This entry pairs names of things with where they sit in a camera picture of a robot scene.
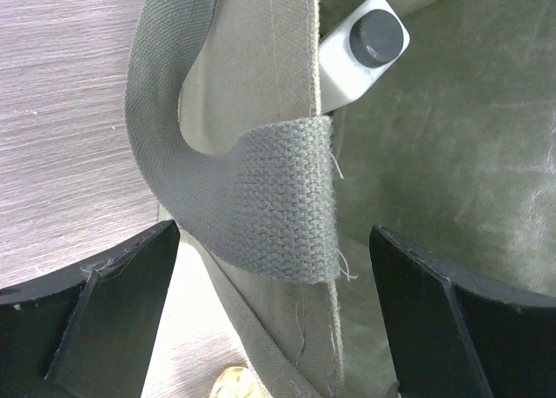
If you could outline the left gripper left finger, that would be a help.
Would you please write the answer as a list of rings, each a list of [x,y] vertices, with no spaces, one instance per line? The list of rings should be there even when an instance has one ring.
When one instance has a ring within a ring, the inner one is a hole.
[[[1,290],[3,397],[139,397],[180,241],[173,220]]]

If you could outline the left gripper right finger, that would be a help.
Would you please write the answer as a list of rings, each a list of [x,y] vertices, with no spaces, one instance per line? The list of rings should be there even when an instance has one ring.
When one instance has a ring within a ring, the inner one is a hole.
[[[553,397],[555,299],[373,227],[369,251],[403,397]]]

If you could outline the olive green canvas bag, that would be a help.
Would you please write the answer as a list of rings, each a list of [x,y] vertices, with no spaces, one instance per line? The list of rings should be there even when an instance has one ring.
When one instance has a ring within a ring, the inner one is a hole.
[[[387,0],[406,51],[321,111],[319,45],[366,0],[146,0],[136,163],[273,397],[403,397],[375,226],[555,299],[555,0]]]

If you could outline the white square bottle black cap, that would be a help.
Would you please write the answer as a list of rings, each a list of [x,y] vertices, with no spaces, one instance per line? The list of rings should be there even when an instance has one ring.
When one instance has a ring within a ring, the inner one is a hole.
[[[319,45],[321,111],[361,98],[406,51],[409,33],[387,0],[366,0]]]

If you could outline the amber bottle white cap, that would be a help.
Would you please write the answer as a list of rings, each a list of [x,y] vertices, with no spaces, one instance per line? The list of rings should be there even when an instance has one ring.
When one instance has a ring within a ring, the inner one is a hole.
[[[210,398],[250,398],[260,394],[251,371],[242,366],[225,368],[211,388]]]

